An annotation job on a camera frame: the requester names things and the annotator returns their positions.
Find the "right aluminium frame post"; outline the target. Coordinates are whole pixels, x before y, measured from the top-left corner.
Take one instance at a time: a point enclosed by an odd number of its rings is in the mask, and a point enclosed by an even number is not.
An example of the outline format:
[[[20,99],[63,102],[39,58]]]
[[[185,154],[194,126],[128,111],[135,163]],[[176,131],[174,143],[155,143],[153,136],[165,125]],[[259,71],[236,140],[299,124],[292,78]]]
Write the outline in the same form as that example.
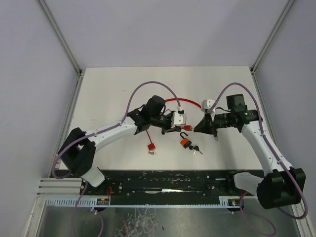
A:
[[[264,59],[265,55],[267,54],[271,44],[273,43],[275,37],[277,36],[279,30],[281,29],[285,19],[287,18],[288,14],[292,10],[294,4],[296,3],[296,0],[288,0],[282,9],[279,17],[277,18],[272,30],[270,31],[267,39],[265,40],[265,43],[263,44],[258,56],[256,57],[256,60],[250,67],[251,74],[255,74],[257,69],[259,68],[262,60]]]

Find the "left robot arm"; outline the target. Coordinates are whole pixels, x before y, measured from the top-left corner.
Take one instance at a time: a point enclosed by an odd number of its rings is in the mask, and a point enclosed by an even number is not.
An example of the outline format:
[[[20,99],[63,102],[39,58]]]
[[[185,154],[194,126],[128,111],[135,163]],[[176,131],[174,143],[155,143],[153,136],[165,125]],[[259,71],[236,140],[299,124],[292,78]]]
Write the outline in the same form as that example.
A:
[[[96,152],[119,139],[146,131],[150,126],[161,128],[165,134],[179,132],[186,124],[186,115],[181,106],[166,115],[164,108],[165,100],[154,95],[145,105],[127,113],[123,120],[91,131],[77,127],[69,133],[57,158],[65,164],[71,176],[98,187],[105,181],[105,176],[93,165]]]

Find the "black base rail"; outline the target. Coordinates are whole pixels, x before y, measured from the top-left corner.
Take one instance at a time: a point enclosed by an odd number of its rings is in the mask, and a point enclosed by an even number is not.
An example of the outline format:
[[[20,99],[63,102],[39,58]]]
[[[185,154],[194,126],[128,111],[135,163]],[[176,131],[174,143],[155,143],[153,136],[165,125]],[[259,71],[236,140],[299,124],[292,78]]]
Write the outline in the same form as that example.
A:
[[[239,197],[235,170],[103,170],[105,181],[88,185],[84,195],[110,197],[111,205],[172,206],[219,204]]]

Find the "left aluminium frame post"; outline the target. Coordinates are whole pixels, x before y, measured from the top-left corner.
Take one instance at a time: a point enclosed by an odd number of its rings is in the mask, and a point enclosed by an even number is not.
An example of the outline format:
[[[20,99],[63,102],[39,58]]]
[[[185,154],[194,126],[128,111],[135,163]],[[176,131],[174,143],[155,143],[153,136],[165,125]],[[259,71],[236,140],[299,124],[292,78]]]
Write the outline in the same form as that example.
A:
[[[82,68],[80,67],[78,61],[76,60],[74,54],[72,53],[55,17],[52,14],[47,2],[45,0],[36,0],[39,5],[41,11],[43,12],[45,18],[47,19],[53,33],[55,34],[62,50],[64,51],[68,61],[72,65],[76,74],[80,75],[82,73]]]

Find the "red padlock with thin cable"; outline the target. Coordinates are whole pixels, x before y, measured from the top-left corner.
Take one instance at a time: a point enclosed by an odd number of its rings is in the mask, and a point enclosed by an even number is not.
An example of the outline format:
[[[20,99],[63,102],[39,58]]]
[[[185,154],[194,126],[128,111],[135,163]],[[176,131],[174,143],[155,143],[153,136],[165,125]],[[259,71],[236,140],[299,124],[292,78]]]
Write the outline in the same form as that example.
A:
[[[182,131],[193,131],[194,130],[194,128],[191,125],[176,126],[175,128],[179,132],[182,132]]]

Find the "thick red cable lock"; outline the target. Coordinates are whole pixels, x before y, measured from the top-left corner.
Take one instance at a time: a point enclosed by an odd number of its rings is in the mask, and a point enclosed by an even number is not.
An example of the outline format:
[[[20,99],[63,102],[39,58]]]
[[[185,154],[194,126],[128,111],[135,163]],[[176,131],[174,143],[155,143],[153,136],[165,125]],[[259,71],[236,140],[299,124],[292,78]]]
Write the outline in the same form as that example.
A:
[[[201,105],[198,104],[197,102],[193,101],[193,100],[190,100],[190,99],[185,99],[185,98],[178,98],[179,101],[184,101],[184,102],[187,102],[187,103],[191,103],[197,107],[199,107],[201,109]],[[171,102],[171,101],[176,101],[176,98],[169,98],[169,99],[165,99],[165,102]]]

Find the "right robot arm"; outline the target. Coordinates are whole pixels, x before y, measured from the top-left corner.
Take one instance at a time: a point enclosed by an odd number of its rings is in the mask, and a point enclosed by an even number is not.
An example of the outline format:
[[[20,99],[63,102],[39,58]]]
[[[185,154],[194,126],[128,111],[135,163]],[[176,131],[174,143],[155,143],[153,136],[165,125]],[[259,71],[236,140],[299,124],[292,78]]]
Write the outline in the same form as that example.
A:
[[[236,128],[251,145],[264,172],[264,177],[260,178],[238,171],[233,174],[235,187],[256,196],[265,209],[306,202],[304,171],[294,168],[282,155],[263,126],[258,110],[249,110],[242,94],[227,96],[226,113],[216,114],[214,106],[215,101],[203,100],[204,117],[194,132],[216,137],[220,128]]]

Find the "orange black padlock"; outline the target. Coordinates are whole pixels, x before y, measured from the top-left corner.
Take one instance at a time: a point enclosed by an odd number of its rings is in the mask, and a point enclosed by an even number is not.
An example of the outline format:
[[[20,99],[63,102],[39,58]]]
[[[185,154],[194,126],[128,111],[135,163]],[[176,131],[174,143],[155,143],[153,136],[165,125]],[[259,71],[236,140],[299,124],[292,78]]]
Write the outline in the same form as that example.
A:
[[[191,140],[188,139],[188,134],[185,132],[180,132],[180,137],[182,138],[180,144],[184,149],[187,149],[191,144]]]

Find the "small red padlock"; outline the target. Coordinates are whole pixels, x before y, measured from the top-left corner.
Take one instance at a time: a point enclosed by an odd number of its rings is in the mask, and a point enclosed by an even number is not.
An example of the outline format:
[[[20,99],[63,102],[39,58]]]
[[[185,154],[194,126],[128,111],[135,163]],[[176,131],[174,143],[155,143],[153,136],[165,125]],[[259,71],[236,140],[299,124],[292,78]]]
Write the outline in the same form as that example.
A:
[[[150,142],[149,145],[148,145],[148,150],[149,150],[148,152],[149,153],[154,153],[155,150],[156,150],[156,147],[155,147],[155,145],[154,145],[154,143],[153,143],[148,131],[146,131],[146,134],[147,134],[149,142]]]

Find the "aluminium frame post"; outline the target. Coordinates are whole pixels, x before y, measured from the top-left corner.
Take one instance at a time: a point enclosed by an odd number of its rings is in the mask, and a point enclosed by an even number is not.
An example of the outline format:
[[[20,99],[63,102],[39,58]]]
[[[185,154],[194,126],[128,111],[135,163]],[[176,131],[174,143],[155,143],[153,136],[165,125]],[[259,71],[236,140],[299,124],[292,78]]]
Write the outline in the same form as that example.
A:
[[[265,40],[265,43],[263,44],[258,56],[256,57],[256,60],[250,67],[251,74],[255,74],[257,69],[259,68],[262,60],[264,59],[265,55],[267,54],[271,44],[273,43],[275,37],[277,36],[279,30],[281,29],[285,19],[287,18],[288,14],[292,10],[294,4],[296,3],[296,0],[288,0],[282,9],[279,17],[277,18],[272,30],[270,31],[267,39]]]
[[[43,12],[45,18],[47,19],[53,33],[55,34],[62,50],[64,51],[68,61],[72,65],[76,74],[80,75],[82,73],[82,68],[80,67],[78,61],[76,60],[74,54],[72,53],[55,17],[52,14],[47,2],[45,0],[36,0],[39,5],[41,11]]]

